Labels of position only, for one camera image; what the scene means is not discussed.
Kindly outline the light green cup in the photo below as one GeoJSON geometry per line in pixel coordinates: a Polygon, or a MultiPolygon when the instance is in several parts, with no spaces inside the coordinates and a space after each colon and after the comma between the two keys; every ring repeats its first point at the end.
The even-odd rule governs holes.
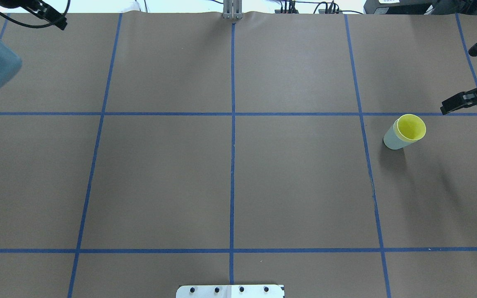
{"type": "Polygon", "coordinates": [[[417,129],[414,129],[410,123],[405,123],[398,119],[390,126],[389,130],[383,137],[383,143],[386,147],[391,150],[398,150],[407,145],[415,143],[416,138],[414,133],[417,132],[417,129]]]}

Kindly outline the brown paper table cover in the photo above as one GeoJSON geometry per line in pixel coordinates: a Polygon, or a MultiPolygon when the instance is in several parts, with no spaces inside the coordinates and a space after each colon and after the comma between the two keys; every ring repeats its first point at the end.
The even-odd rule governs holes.
{"type": "Polygon", "coordinates": [[[477,16],[5,24],[0,298],[477,298],[477,16]],[[405,114],[426,135],[391,150],[405,114]]]}

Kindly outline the black labelled box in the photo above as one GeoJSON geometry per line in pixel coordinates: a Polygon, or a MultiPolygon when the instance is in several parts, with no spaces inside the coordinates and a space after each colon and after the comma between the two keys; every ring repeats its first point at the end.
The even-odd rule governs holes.
{"type": "Polygon", "coordinates": [[[366,0],[364,12],[366,14],[406,14],[421,15],[426,13],[432,0],[366,0]]]}

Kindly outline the aluminium frame post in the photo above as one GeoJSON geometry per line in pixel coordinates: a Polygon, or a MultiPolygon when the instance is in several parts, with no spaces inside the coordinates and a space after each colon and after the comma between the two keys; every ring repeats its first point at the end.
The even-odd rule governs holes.
{"type": "Polygon", "coordinates": [[[242,19],[242,0],[221,0],[223,3],[223,19],[242,19]]]}

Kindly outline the yellow cup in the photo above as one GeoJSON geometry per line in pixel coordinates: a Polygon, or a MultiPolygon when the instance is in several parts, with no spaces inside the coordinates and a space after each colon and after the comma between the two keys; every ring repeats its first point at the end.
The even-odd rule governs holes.
{"type": "Polygon", "coordinates": [[[405,114],[393,124],[393,133],[405,143],[414,143],[426,135],[426,124],[417,115],[405,114]]]}

